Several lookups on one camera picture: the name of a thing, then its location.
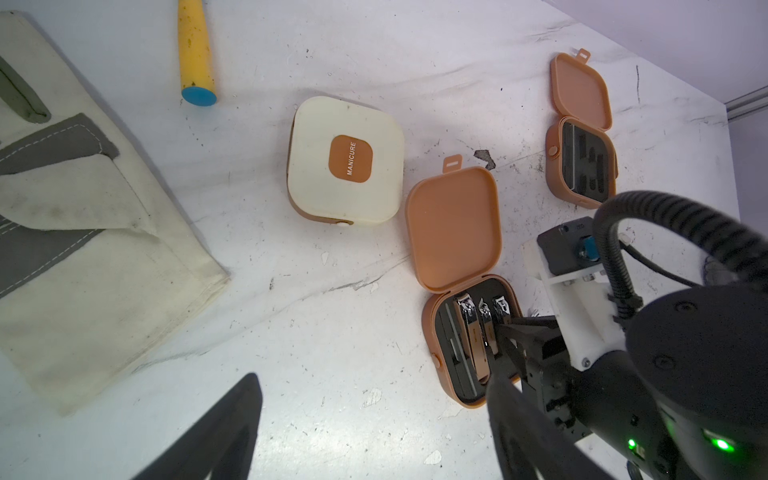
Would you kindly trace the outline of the blue yellow toy rake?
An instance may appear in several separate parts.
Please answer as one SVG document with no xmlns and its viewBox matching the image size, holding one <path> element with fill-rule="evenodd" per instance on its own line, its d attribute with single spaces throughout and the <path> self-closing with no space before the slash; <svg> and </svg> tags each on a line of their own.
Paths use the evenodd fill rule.
<svg viewBox="0 0 768 480">
<path fill-rule="evenodd" d="M 177 18 L 182 98 L 195 106 L 213 106 L 217 95 L 203 2 L 179 0 Z"/>
</svg>

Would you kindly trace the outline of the large brown nail clipper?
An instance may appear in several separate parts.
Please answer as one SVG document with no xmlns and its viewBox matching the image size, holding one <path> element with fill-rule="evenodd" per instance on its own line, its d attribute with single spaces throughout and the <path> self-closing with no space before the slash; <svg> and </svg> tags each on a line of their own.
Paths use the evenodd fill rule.
<svg viewBox="0 0 768 480">
<path fill-rule="evenodd" d="M 490 376 L 490 367 L 487 360 L 483 327 L 480 322 L 478 309 L 472 297 L 464 293 L 457 297 L 457 304 L 464 321 L 466 337 L 471 351 L 472 363 L 477 374 L 478 381 L 486 384 Z"/>
</svg>

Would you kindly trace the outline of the green beige glove on table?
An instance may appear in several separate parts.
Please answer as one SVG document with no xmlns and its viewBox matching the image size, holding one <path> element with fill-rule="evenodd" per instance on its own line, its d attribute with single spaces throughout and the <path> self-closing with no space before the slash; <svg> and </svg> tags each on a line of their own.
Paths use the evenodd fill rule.
<svg viewBox="0 0 768 480">
<path fill-rule="evenodd" d="M 226 288 L 130 140 L 21 13 L 1 15 L 1 349 L 68 415 Z"/>
</svg>

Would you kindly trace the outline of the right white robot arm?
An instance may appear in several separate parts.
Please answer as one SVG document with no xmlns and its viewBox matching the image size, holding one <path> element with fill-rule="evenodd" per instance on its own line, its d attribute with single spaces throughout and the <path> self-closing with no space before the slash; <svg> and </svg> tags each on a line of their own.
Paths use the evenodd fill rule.
<svg viewBox="0 0 768 480">
<path fill-rule="evenodd" d="M 618 234 L 625 219 L 679 235 L 735 276 L 644 302 Z M 521 375 L 551 366 L 560 397 L 493 374 L 486 393 L 506 479 L 602 479 L 577 447 L 593 434 L 632 477 L 767 475 L 767 242 L 696 201 L 629 191 L 523 248 L 554 313 L 499 324 Z"/>
</svg>

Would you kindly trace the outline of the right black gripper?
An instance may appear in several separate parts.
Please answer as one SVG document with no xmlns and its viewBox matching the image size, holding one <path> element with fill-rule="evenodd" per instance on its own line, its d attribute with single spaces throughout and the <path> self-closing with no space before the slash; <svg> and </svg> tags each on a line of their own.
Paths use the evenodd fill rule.
<svg viewBox="0 0 768 480">
<path fill-rule="evenodd" d="M 517 368 L 523 395 L 558 432 L 573 442 L 595 434 L 624 456 L 636 454 L 636 372 L 626 352 L 579 371 L 553 316 L 504 320 L 497 342 Z"/>
</svg>

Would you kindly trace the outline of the aluminium frame rail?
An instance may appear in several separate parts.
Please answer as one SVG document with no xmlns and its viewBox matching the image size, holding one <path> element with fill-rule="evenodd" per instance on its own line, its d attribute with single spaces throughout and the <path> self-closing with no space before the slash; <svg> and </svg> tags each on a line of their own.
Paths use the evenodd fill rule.
<svg viewBox="0 0 768 480">
<path fill-rule="evenodd" d="M 758 113 L 768 106 L 768 86 L 742 95 L 725 104 L 728 121 Z"/>
</svg>

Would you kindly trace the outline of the brown case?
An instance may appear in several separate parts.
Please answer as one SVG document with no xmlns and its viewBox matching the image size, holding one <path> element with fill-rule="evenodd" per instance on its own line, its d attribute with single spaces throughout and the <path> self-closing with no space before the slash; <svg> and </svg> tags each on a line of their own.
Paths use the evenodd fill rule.
<svg viewBox="0 0 768 480">
<path fill-rule="evenodd" d="M 617 193 L 616 149 L 607 135 L 613 116 L 607 86 L 588 65 L 591 53 L 559 53 L 550 62 L 557 121 L 545 139 L 545 178 L 560 200 L 597 209 Z"/>
<path fill-rule="evenodd" d="M 502 253 L 496 182 L 481 167 L 462 165 L 461 155 L 444 159 L 441 174 L 417 183 L 405 204 L 415 276 L 430 292 L 421 325 L 444 392 L 464 408 L 485 402 L 457 297 L 468 293 L 476 304 L 499 295 L 511 317 L 521 316 L 510 283 L 492 269 Z"/>
</svg>

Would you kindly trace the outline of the cream nail clipper case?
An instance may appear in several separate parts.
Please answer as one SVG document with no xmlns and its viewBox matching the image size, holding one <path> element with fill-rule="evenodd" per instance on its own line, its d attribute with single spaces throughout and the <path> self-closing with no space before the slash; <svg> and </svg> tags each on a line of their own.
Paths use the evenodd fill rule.
<svg viewBox="0 0 768 480">
<path fill-rule="evenodd" d="M 328 96 L 300 104 L 286 168 L 289 200 L 323 223 L 378 225 L 398 212 L 405 138 L 397 121 L 374 108 Z"/>
</svg>

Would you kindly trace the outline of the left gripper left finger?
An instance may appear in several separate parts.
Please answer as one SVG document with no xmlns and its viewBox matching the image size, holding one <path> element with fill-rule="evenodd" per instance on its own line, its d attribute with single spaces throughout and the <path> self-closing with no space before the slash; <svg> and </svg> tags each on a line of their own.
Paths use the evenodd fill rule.
<svg viewBox="0 0 768 480">
<path fill-rule="evenodd" d="M 258 435 L 263 395 L 245 375 L 138 479 L 246 479 Z"/>
</svg>

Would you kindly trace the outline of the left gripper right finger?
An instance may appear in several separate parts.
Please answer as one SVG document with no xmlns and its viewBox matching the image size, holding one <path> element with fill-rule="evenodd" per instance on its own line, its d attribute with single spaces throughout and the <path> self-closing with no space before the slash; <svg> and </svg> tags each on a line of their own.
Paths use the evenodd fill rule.
<svg viewBox="0 0 768 480">
<path fill-rule="evenodd" d="M 492 377 L 486 405 L 504 479 L 608 479 L 507 378 Z"/>
</svg>

